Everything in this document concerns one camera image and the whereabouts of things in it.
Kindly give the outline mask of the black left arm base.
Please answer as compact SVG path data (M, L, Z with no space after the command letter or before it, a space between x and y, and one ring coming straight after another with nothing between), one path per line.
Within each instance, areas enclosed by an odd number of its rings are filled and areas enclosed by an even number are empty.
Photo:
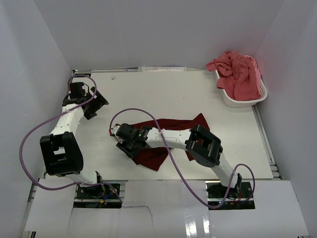
M124 198L125 185L123 183L110 183L109 185L100 185L97 187L76 187L74 197L74 208L96 208L96 209L119 209L120 199Z

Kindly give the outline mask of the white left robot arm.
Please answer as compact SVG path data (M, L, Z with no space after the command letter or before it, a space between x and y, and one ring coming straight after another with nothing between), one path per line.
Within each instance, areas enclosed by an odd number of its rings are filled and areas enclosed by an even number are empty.
M69 94L63 99L61 116L52 132L40 139L40 147L50 176L66 177L88 185L87 191L94 198L104 194L98 172L84 165L83 155L76 141L75 133L81 118L87 120L97 116L97 111L108 101L95 89L84 82L70 83Z

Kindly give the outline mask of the dark red t-shirt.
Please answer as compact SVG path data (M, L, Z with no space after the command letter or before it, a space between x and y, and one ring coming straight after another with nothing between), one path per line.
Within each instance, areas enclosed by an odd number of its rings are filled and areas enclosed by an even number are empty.
M206 129L209 129L209 125L202 113L198 114L192 120L179 120L179 119L158 119L157 122L153 120L144 121L140 123L132 124L136 129L141 129L145 126L150 126L157 128L157 126L162 126L165 130L163 135L170 149L182 149L184 150L185 140L180 140L178 137L172 137L172 134L169 133L170 130L173 131L183 131L192 129L194 125L200 124ZM158 171L160 166L165 161L168 156L168 151L162 140L161 135L158 135L158 142L151 142L151 147L143 148L141 151L132 158L135 164L142 165L153 171Z

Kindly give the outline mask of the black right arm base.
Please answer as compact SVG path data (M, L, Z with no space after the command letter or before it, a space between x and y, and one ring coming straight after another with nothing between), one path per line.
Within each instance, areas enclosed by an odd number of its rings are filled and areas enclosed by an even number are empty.
M219 205L226 192L226 187L219 182L207 182L207 201L211 206ZM252 195L252 187L250 182L242 182L240 191L234 193L230 191L224 204L219 210L255 210L254 198L251 197L247 202L245 200Z

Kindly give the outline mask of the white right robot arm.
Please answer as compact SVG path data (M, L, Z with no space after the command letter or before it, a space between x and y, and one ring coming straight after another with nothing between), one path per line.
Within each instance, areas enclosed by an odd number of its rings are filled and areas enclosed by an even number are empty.
M226 160L221 140L200 124L194 125L192 129L158 130L151 126L137 129L123 123L113 127L110 134L118 140L116 146L131 159L137 157L144 148L184 150L198 164L212 169L228 197L234 198L242 191L242 177L233 171Z

